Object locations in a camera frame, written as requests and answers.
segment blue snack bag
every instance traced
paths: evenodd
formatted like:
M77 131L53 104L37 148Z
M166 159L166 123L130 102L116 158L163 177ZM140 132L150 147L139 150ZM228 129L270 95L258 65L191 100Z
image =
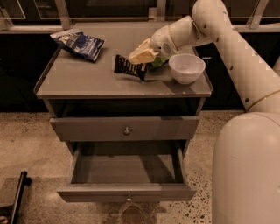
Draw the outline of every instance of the blue snack bag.
M84 35L76 29L54 33L51 38L72 55L91 61L96 61L104 44L104 40Z

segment speckled floor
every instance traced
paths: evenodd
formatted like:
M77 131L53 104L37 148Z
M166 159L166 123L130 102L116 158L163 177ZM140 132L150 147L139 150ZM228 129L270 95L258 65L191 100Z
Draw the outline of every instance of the speckled floor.
M223 125L242 111L202 111L185 156L185 170L198 191L190 201L66 203L57 193L67 183L72 156L56 137L47 113L0 114L0 206L12 203L22 170L24 189L17 223L189 224L211 223L214 143Z

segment closed drawer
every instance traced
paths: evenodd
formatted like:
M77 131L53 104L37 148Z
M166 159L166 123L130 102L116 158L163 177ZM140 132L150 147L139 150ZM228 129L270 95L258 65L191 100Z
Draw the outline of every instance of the closed drawer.
M190 139L198 116L53 118L61 141L133 141Z
M78 143L67 202L189 200L182 151L174 141Z

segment concrete floor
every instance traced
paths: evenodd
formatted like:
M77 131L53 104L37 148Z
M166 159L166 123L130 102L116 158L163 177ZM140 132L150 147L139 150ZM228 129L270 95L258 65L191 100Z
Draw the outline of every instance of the concrete floor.
M65 186L72 156L56 137L47 113L0 114L0 206L12 203L22 170L32 184L24 189L17 223L189 224L211 223L211 175L215 139L242 111L202 111L185 156L185 170L198 191L190 201L144 203L66 203L56 189Z

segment foil packet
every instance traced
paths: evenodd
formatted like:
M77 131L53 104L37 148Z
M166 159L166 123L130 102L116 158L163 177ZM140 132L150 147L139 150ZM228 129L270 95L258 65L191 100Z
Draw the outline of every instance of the foil packet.
M72 55L85 60L96 61L104 40L83 34L81 30L71 29L51 35L54 42Z
M122 55L117 54L115 56L115 74L128 74L136 76L141 81L144 81L147 71L148 69L146 64L133 65Z

